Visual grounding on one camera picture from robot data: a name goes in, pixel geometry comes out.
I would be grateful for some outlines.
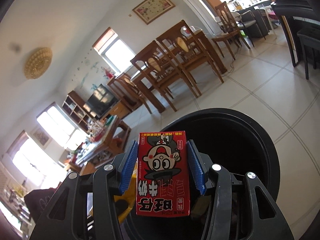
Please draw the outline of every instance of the cartoon eye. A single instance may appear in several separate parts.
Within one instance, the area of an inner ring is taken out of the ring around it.
[[[169,162],[168,159],[164,159],[164,160],[162,161],[162,167],[163,167],[164,169],[168,169],[168,168],[170,167],[170,162]]]
[[[152,162],[152,166],[153,166],[153,168],[154,169],[159,169],[160,168],[160,161],[159,160],[154,160],[153,162]]]

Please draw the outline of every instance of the dining table leg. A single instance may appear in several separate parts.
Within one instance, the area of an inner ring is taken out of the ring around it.
[[[141,93],[150,101],[151,104],[155,106],[159,113],[162,113],[165,110],[164,105],[159,101],[158,98],[146,87],[146,85],[140,80],[138,82],[134,82],[137,88],[141,91]]]
[[[208,40],[208,38],[203,34],[200,37],[198,37],[202,44],[205,46],[207,51],[209,52],[210,56],[212,57],[213,61],[217,64],[217,67],[219,68],[221,74],[227,72],[226,67],[224,66],[223,62],[221,61],[219,55],[217,54],[216,50]]]

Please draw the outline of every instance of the blue textured pad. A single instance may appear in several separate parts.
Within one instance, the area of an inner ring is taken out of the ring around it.
[[[134,141],[130,149],[130,153],[127,158],[127,161],[125,162],[124,168],[121,172],[121,182],[119,185],[119,191],[122,195],[129,188],[133,169],[137,162],[137,157],[138,157],[138,143]]]
[[[205,175],[198,161],[196,153],[189,141],[187,141],[187,150],[188,150],[188,163],[192,173],[193,180],[196,184],[197,190],[199,190],[201,195],[203,195],[206,191]]]

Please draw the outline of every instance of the tile floor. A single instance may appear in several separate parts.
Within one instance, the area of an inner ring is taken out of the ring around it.
[[[255,47],[245,46],[232,59],[225,51],[223,62],[228,73],[224,84],[204,64],[193,72],[202,96],[194,98],[183,82],[170,89],[174,112],[166,107],[159,114],[144,106],[124,121],[132,127],[131,139],[140,131],[158,131],[191,112],[212,108],[232,108],[255,119],[269,133],[279,157],[281,182],[277,204],[282,210],[295,239],[308,228],[320,209],[320,69],[309,67],[310,79],[304,78],[304,65],[292,67],[282,28],[277,38],[270,33],[266,40],[254,40]]]

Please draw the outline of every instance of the ceiling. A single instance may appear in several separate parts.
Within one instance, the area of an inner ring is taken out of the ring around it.
[[[0,138],[40,100],[57,89],[85,37],[121,0],[15,0],[0,23]],[[23,65],[39,47],[52,64],[36,80]]]

